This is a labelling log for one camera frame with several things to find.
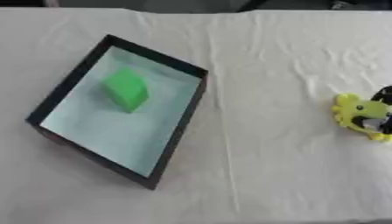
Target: open box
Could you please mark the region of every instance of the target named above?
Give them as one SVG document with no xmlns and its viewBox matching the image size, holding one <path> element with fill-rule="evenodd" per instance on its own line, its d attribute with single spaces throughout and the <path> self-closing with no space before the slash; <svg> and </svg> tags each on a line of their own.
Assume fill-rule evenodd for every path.
<svg viewBox="0 0 392 224">
<path fill-rule="evenodd" d="M 125 113 L 102 91 L 122 67 L 143 77 L 149 98 Z M 155 189 L 206 89 L 207 71 L 106 36 L 26 121 L 55 141 Z"/>
</svg>

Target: white fabric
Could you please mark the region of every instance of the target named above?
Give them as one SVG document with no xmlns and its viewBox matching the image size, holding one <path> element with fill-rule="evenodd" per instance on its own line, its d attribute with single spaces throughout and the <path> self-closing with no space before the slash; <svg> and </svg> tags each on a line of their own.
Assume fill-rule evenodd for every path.
<svg viewBox="0 0 392 224">
<path fill-rule="evenodd" d="M 338 127 L 337 93 L 392 84 L 389 12 L 0 10 L 0 223 L 392 218 L 392 146 Z M 210 70 L 154 192 L 24 119 L 107 33 Z"/>
</svg>

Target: green foam block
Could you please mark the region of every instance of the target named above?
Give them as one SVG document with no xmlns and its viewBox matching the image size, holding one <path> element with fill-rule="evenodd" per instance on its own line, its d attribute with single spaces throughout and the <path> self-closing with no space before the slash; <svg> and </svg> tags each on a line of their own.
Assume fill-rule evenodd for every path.
<svg viewBox="0 0 392 224">
<path fill-rule="evenodd" d="M 149 97 L 144 80 L 130 68 L 119 69 L 103 81 L 103 86 L 108 96 L 128 113 Z"/>
</svg>

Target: black box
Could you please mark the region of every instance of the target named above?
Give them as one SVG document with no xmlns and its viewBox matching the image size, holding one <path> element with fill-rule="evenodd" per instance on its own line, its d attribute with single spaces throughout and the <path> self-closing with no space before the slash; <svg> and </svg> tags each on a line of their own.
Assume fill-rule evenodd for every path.
<svg viewBox="0 0 392 224">
<path fill-rule="evenodd" d="M 141 112 L 130 115 L 122 114 L 116 108 L 116 105 L 110 104 L 111 102 L 108 102 L 100 92 L 101 90 L 97 84 L 100 78 L 96 77 L 103 77 L 103 75 L 106 75 L 104 71 L 112 71 L 117 64 L 118 66 L 121 64 L 122 66 L 136 67 L 142 71 L 139 72 L 140 74 L 145 74 L 145 78 L 154 84 L 151 84 L 152 87 L 155 87 L 154 89 L 152 88 L 153 91 L 151 90 L 153 92 L 151 99 L 156 100 L 151 100 L 151 103 L 148 104 L 149 106 L 140 109 Z M 160 52 L 130 43 L 124 39 L 108 35 L 44 99 L 26 121 L 50 139 L 69 144 L 88 158 L 152 190 L 157 187 L 165 167 L 184 133 L 186 125 L 189 123 L 201 96 L 205 92 L 206 84 L 206 70 L 163 55 Z M 157 105 L 164 105 L 164 107 L 159 109 L 162 111 L 155 110 L 158 107 Z M 171 114 L 168 109 L 177 109 L 174 113 L 176 115 Z M 138 125 L 125 125 L 127 122 L 128 124 L 136 122 Z M 102 129 L 97 130 L 97 125 L 101 125 Z M 144 164 L 142 159 L 137 159 L 139 157 L 129 157 L 131 159 L 125 163 L 116 161 L 118 159 L 127 159 L 125 156 L 119 155 L 123 153 L 123 149 L 128 153 L 126 142 L 128 141 L 128 133 L 127 131 L 119 131 L 120 134 L 117 135 L 112 134 L 112 132 L 127 128 L 132 129 L 130 133 L 134 135 L 129 134 L 129 151 L 133 151 L 133 143 L 141 145 L 137 146 L 138 148 L 135 146 L 138 152 L 132 152 L 135 153 L 134 155 L 139 155 L 142 152 L 146 153 L 143 150 L 147 148 L 142 140 L 144 138 L 151 140 L 150 142 L 145 142 L 148 145 L 152 145 L 151 147 L 154 150 L 151 150 L 150 154 L 147 153 L 147 156 L 140 154 L 142 155 L 141 158 L 148 163 Z M 119 150 L 120 152 L 113 152 L 111 149 L 107 151 L 105 146 L 97 143 L 101 142 L 106 145 L 103 139 L 105 137 L 109 139 L 108 142 L 114 145 L 113 148 L 117 147 L 122 150 Z M 97 148 L 104 150 L 97 152 L 96 149 L 93 149 L 94 147 L 89 146 L 95 144 L 99 145 Z M 110 153 L 116 156 L 105 156 Z M 140 168 L 140 170 L 136 171 L 132 168 L 139 166 L 143 169 Z"/>
</svg>

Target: white tablecloth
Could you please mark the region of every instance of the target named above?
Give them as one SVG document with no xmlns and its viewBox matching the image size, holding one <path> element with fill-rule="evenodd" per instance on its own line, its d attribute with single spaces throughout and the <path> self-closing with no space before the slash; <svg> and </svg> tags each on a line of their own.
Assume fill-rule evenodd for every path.
<svg viewBox="0 0 392 224">
<path fill-rule="evenodd" d="M 107 33 L 210 70 L 154 192 L 24 122 Z M 2 224 L 392 218 L 392 146 L 330 112 L 392 84 L 392 13 L 2 9 L 0 75 Z"/>
</svg>

